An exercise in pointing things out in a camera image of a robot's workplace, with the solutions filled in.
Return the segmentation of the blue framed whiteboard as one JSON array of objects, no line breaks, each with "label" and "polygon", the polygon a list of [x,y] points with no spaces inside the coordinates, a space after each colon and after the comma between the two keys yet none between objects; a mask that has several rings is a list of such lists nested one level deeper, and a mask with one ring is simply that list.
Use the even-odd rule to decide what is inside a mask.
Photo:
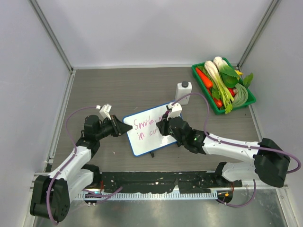
[{"label": "blue framed whiteboard", "polygon": [[127,132],[127,136],[134,156],[138,157],[177,142],[170,135],[161,135],[156,126],[166,112],[167,105],[165,103],[146,109],[123,119],[123,123],[133,127]]}]

